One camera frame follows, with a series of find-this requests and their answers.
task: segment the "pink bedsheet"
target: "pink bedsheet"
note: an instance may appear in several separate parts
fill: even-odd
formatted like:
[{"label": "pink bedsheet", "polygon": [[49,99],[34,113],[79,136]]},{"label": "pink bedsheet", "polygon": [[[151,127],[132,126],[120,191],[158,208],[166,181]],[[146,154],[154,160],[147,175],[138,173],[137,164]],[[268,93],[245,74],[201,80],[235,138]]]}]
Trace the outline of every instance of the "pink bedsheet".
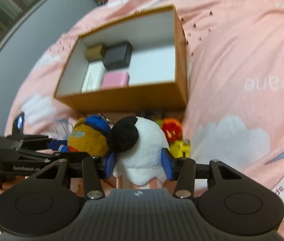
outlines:
[{"label": "pink bedsheet", "polygon": [[[136,9],[166,4],[175,5],[188,40],[183,126],[192,158],[220,159],[284,201],[284,0],[109,0],[39,59],[16,95],[6,133],[24,111],[26,133],[61,137],[61,124],[79,115],[52,94],[76,37]],[[284,222],[279,233],[284,237]]]}]

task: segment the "brown box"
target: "brown box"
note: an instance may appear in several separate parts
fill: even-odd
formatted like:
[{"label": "brown box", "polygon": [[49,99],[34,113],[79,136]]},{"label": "brown box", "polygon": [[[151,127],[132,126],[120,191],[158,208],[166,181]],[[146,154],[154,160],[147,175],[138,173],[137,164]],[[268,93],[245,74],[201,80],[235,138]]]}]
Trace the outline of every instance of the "brown box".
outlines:
[{"label": "brown box", "polygon": [[[86,49],[129,41],[133,46],[128,87],[82,93]],[[80,36],[54,97],[77,111],[184,110],[187,104],[186,40],[174,6],[109,22]]]},{"label": "brown box", "polygon": [[93,47],[87,48],[85,53],[85,59],[87,59],[89,62],[103,60],[105,52],[105,44],[95,45]]}]

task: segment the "gray wall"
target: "gray wall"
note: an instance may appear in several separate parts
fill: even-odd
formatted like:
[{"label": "gray wall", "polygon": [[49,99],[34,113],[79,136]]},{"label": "gray wall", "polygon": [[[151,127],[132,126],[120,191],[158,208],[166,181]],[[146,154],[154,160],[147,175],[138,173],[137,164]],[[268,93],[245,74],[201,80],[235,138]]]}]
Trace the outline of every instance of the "gray wall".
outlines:
[{"label": "gray wall", "polygon": [[0,134],[14,97],[36,61],[94,7],[92,0],[47,0],[12,34],[0,51]]}]

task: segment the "screw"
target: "screw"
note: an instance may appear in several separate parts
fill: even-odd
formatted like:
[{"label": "screw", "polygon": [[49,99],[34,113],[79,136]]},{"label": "screw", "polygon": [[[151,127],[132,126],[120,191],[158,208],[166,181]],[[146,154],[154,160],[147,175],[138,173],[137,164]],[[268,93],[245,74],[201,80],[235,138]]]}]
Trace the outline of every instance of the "screw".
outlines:
[{"label": "screw", "polygon": [[98,190],[91,190],[86,195],[89,199],[100,199],[103,197],[103,193]]},{"label": "screw", "polygon": [[181,199],[189,198],[191,196],[191,192],[188,190],[178,190],[177,192],[175,192],[175,196]]},{"label": "screw", "polygon": [[92,159],[95,163],[101,162],[101,157],[99,157],[99,156],[92,156]]}]

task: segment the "orange plush toy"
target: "orange plush toy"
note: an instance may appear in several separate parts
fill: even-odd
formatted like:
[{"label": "orange plush toy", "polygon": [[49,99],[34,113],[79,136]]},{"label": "orange plush toy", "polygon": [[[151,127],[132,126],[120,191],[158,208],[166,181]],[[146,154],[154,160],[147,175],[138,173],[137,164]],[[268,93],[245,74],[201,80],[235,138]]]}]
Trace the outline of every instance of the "orange plush toy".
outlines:
[{"label": "orange plush toy", "polygon": [[91,156],[104,156],[109,150],[106,136],[111,128],[101,115],[81,118],[74,125],[68,140],[53,140],[48,148],[60,152],[87,152]]},{"label": "orange plush toy", "polygon": [[182,139],[182,125],[175,118],[165,118],[161,129],[169,143]]}]

